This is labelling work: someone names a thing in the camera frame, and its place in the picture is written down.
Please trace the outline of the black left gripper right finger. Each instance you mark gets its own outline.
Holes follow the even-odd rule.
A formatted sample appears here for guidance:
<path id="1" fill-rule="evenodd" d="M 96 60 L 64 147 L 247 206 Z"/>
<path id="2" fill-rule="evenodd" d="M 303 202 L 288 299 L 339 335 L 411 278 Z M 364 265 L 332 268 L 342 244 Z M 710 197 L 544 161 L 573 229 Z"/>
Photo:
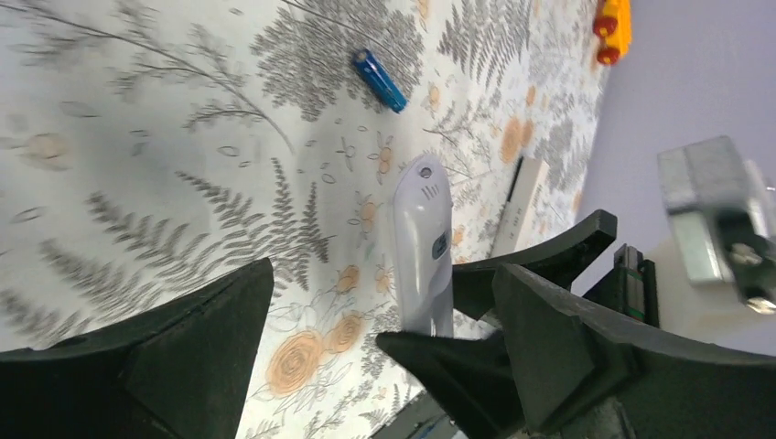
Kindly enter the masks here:
<path id="1" fill-rule="evenodd" d="M 613 402 L 634 438 L 772 438 L 775 360 L 648 326 L 518 265 L 492 289 L 528 429 L 578 438 Z"/>

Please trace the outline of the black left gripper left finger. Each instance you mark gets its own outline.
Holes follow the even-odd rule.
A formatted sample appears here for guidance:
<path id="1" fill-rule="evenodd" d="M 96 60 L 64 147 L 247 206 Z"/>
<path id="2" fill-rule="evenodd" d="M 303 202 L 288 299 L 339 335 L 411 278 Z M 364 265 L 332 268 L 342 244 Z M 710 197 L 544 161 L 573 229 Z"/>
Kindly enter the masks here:
<path id="1" fill-rule="evenodd" d="M 274 291 L 268 259 L 43 350 L 1 356 L 4 438 L 233 438 Z"/>

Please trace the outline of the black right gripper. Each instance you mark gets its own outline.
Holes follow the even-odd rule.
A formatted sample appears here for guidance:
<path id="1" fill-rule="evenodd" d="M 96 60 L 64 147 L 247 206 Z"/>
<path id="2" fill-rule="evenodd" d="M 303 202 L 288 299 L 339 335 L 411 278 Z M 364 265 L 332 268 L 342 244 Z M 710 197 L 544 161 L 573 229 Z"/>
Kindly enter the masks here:
<path id="1" fill-rule="evenodd" d="M 454 307 L 479 320 L 494 306 L 491 282 L 502 264 L 516 264 L 568 289 L 616 239 L 618 218 L 597 209 L 554 238 L 506 255 L 455 264 Z M 660 327 L 653 261 L 623 244 L 614 253 L 613 268 L 583 298 L 652 327 Z"/>

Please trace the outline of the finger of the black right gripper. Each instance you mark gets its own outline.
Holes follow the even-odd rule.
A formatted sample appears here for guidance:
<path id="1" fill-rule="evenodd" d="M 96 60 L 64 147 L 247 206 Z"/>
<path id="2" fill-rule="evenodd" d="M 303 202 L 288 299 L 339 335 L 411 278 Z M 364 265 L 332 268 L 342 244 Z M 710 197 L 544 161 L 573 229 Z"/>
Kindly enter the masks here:
<path id="1" fill-rule="evenodd" d="M 502 332 L 481 339 L 383 332 L 375 343 L 410 372 L 469 438 L 507 438 L 525 426 Z"/>

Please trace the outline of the white air conditioner remote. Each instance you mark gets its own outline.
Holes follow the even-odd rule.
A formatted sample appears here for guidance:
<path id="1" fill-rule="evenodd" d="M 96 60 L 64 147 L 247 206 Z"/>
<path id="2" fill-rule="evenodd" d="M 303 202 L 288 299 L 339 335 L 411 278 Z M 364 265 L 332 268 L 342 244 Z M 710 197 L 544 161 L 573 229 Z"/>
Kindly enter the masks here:
<path id="1" fill-rule="evenodd" d="M 432 154 L 402 172 L 391 200 L 394 280 L 402 330 L 453 337 L 452 196 Z"/>

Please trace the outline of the blue battery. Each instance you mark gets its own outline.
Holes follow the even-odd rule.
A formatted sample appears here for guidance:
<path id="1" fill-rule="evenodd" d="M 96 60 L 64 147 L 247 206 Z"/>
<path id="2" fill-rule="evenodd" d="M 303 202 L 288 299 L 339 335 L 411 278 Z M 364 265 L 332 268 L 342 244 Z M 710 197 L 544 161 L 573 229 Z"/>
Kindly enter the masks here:
<path id="1" fill-rule="evenodd" d="M 405 109 L 407 99 L 404 94 L 368 49 L 357 50 L 352 56 L 352 65 L 385 106 L 395 113 Z"/>

